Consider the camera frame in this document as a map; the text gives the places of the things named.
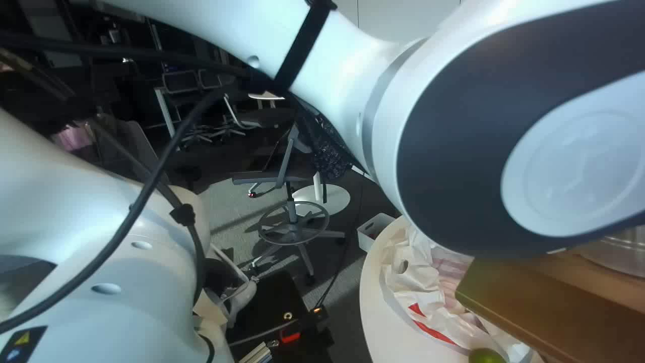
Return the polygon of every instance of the green fruit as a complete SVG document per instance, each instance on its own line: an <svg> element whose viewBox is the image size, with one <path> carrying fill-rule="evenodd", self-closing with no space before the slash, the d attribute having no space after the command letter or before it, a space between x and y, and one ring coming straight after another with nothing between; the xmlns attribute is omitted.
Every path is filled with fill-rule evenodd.
<svg viewBox="0 0 645 363"><path fill-rule="evenodd" d="M468 363L506 363L506 361L504 357L492 349L479 348L470 352Z"/></svg>

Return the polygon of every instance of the white plastic bin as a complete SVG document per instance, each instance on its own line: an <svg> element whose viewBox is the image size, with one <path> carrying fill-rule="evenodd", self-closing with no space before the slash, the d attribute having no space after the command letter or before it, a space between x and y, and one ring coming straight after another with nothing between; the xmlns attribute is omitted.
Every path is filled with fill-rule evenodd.
<svg viewBox="0 0 645 363"><path fill-rule="evenodd" d="M385 213L379 213L360 226L357 231L361 249L368 252L376 237L392 222L394 222L394 218Z"/></svg>

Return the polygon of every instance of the white round table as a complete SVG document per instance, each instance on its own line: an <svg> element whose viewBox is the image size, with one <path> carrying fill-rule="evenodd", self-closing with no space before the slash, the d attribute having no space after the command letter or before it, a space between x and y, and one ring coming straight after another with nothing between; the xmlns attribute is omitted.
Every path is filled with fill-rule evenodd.
<svg viewBox="0 0 645 363"><path fill-rule="evenodd" d="M399 217L376 238L361 272L361 320L373 363L468 363L461 348L422 332L385 286L381 274L383 247L410 223Z"/></svg>

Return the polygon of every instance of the white plastic bag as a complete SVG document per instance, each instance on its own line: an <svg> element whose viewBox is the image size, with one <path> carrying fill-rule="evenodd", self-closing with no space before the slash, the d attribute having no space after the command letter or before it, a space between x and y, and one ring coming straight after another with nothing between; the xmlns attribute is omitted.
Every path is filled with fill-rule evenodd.
<svg viewBox="0 0 645 363"><path fill-rule="evenodd" d="M519 341L499 329L495 338L487 334L477 317L455 298L471 257L443 249L414 226L397 231L383 252L385 284L421 330L465 349L493 349L510 363L523 358L518 357L524 348L528 352L528 347L518 346Z"/></svg>

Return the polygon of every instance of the warning label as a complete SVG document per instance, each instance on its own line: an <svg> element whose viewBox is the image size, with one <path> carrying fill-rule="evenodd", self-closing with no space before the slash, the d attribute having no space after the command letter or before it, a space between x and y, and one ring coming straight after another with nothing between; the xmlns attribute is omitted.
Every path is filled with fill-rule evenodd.
<svg viewBox="0 0 645 363"><path fill-rule="evenodd" d="M0 363L26 363L46 329L38 326L16 331L0 352Z"/></svg>

